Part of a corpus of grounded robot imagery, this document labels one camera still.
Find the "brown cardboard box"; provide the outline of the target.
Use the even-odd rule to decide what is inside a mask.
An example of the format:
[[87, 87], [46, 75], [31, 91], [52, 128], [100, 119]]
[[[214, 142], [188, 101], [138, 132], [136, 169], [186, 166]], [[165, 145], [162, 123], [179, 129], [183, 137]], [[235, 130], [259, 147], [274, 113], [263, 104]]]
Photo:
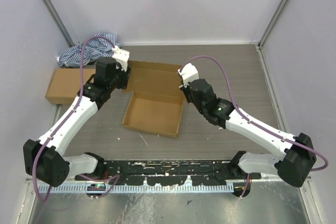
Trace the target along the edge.
[[49, 84], [46, 99], [51, 104], [72, 104], [81, 87], [80, 69], [56, 69]]

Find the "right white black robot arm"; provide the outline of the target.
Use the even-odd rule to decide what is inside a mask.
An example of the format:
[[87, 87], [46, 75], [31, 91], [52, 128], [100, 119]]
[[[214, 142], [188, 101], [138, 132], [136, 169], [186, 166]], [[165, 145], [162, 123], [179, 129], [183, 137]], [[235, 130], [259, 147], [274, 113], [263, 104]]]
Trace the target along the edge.
[[218, 98], [205, 79], [182, 81], [180, 89], [187, 102], [194, 104], [210, 124], [238, 133], [269, 151], [269, 154], [238, 153], [237, 162], [231, 166], [235, 178], [265, 173], [277, 175], [294, 187], [303, 185], [317, 160], [308, 135], [295, 136], [253, 118], [235, 108], [232, 102]]

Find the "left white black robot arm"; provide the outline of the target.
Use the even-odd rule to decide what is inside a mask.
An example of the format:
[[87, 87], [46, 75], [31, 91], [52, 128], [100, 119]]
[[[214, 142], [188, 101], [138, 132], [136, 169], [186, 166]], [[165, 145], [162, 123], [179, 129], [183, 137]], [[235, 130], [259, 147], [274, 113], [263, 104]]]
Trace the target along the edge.
[[38, 140], [27, 140], [23, 146], [25, 171], [52, 187], [68, 177], [84, 174], [100, 180], [106, 173], [104, 159], [86, 152], [64, 157], [71, 140], [82, 126], [110, 99], [115, 89], [126, 89], [131, 68], [129, 56], [101, 58], [95, 73], [82, 85], [73, 103], [57, 123]]

